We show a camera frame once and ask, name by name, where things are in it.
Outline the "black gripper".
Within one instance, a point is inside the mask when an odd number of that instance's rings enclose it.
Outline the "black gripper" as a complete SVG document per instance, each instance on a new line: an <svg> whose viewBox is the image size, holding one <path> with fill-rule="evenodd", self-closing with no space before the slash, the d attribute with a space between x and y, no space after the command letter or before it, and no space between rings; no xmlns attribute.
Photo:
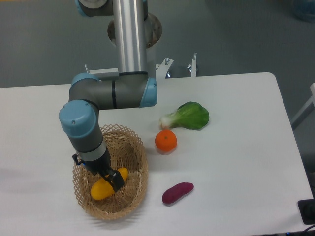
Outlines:
<svg viewBox="0 0 315 236"><path fill-rule="evenodd" d="M108 150L106 150L100 158L93 161L83 160L82 158L79 159L78 154L72 155L72 159L76 165L83 164L84 168L92 172L93 175L97 173L104 174L104 176L100 177L98 183L110 184L114 192L119 191L125 184L123 178L125 168L119 168L117 170L111 168L111 156Z"/></svg>

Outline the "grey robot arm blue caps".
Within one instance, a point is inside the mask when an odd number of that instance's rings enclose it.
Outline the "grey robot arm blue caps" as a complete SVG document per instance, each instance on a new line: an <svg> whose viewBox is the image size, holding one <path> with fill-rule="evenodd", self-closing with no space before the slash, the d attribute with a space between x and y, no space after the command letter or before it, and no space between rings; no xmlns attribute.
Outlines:
<svg viewBox="0 0 315 236"><path fill-rule="evenodd" d="M146 38L152 30L148 4L145 0L78 0L75 4L83 16L114 17L118 75L105 81L88 72L76 75L59 120L76 150L75 163L101 175L118 191L124 180L111 168L98 115L101 110L152 107L158 101L157 82L148 74Z"/></svg>

